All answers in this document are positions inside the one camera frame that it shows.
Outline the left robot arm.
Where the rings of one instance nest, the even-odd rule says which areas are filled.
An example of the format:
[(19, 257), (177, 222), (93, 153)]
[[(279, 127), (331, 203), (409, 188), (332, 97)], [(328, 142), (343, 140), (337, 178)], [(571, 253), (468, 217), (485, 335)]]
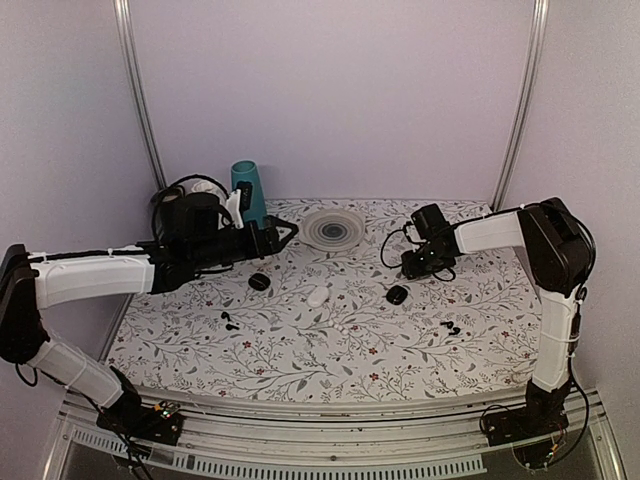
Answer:
[(149, 420), (171, 417), (167, 408), (145, 408), (117, 369), (47, 332), (41, 312), (88, 298), (168, 293), (236, 262), (281, 252), (297, 226), (274, 216), (247, 220), (243, 214), (249, 202), (249, 194), (240, 189), (219, 197), (173, 186), (154, 197), (150, 241), (53, 255), (10, 246), (1, 264), (2, 359), (79, 391), (98, 406), (103, 427), (116, 432), (138, 434)]

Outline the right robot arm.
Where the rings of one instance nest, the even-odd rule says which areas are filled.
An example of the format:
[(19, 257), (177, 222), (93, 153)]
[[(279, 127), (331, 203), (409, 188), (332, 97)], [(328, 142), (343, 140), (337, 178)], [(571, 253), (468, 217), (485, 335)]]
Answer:
[(525, 250), (541, 301), (538, 357), (527, 383), (524, 407), (486, 416), (484, 429), (516, 425), (527, 436), (563, 426), (564, 400), (573, 383), (572, 357), (580, 336), (580, 308), (595, 265), (588, 229), (558, 198), (449, 223), (430, 204), (415, 211), (402, 228), (411, 243), (401, 256), (409, 280), (452, 269), (458, 257), (485, 250)]

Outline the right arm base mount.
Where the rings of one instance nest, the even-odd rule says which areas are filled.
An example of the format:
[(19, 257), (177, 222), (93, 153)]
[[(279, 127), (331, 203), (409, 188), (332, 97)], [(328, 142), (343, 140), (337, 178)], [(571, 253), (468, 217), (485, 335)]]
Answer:
[(490, 446), (499, 446), (561, 433), (569, 426), (563, 408), (551, 414), (534, 414), (525, 406), (494, 404), (480, 416), (479, 428)]

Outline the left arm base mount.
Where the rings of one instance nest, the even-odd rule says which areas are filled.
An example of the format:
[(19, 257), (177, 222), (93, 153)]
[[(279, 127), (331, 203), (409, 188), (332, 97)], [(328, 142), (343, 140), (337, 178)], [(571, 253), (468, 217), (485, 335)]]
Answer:
[(114, 405), (98, 414), (96, 424), (123, 437), (176, 446), (184, 421), (179, 404), (162, 400), (153, 406)]

